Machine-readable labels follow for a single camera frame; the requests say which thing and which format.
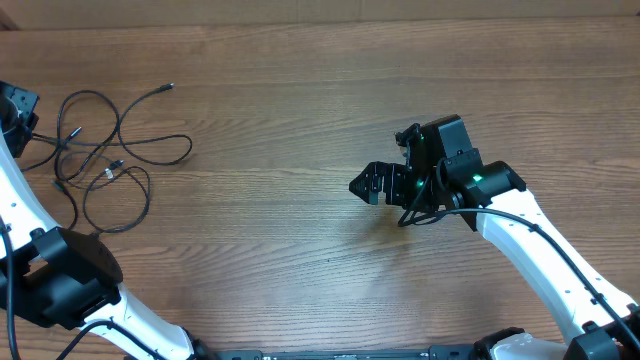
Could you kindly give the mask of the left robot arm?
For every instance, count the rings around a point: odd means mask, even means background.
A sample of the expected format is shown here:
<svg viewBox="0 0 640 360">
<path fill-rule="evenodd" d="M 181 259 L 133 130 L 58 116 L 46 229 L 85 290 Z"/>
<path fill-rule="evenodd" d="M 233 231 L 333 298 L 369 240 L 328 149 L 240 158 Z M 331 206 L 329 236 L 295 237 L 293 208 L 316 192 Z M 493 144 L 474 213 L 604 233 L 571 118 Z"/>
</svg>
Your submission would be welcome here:
<svg viewBox="0 0 640 360">
<path fill-rule="evenodd" d="M 19 358 L 15 320 L 77 329 L 61 358 L 89 333 L 130 359 L 207 359 L 205 345 L 166 322 L 124 285 L 98 234 L 63 227 L 39 203 L 16 163 L 38 122 L 36 93 L 1 85 L 1 307 L 10 355 Z"/>
</svg>

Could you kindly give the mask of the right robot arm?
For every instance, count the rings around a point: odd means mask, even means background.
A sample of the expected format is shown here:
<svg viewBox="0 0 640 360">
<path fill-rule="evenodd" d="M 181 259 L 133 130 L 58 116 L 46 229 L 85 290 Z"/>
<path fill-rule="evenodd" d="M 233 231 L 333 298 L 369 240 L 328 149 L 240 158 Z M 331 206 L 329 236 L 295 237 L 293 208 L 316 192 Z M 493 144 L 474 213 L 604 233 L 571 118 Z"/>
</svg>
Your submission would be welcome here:
<svg viewBox="0 0 640 360">
<path fill-rule="evenodd" d="M 466 347 L 462 358 L 638 358 L 638 303 L 568 242 L 515 170 L 503 161 L 482 161 L 461 117 L 414 123 L 395 141 L 404 163 L 369 163 L 350 182 L 350 192 L 371 205 L 383 199 L 401 207 L 401 227 L 461 216 L 513 264 L 563 337 L 544 341 L 510 327 Z"/>
</svg>

